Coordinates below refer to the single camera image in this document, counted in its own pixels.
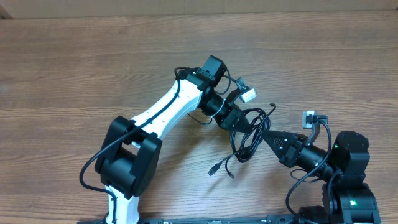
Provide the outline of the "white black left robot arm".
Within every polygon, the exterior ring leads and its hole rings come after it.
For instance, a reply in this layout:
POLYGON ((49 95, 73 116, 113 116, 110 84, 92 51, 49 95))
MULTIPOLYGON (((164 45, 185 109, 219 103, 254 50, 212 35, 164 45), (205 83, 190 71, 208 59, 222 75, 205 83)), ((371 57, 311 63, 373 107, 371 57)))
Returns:
POLYGON ((202 67, 177 67, 174 85, 158 102, 131 119, 118 116, 113 120, 95 163, 109 195, 105 223, 139 221, 139 196, 154 177, 162 141, 189 112, 199 108, 227 131, 251 131, 234 102, 247 103, 257 96, 256 91, 238 78, 234 81, 237 88, 222 97, 215 87, 228 74, 224 62, 212 55, 202 67))

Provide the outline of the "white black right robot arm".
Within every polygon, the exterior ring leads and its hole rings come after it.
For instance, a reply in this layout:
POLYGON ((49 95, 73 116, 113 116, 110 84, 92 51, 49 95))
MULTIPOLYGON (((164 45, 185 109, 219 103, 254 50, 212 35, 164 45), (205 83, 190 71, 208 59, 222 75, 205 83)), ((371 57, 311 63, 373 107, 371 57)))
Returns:
POLYGON ((342 131, 331 149, 325 151, 314 145, 318 134, 261 134, 281 164, 288 168, 298 166, 324 181, 323 204, 300 208, 293 214, 292 223, 380 223, 376 198, 364 182, 370 160, 368 139, 355 131, 342 131))

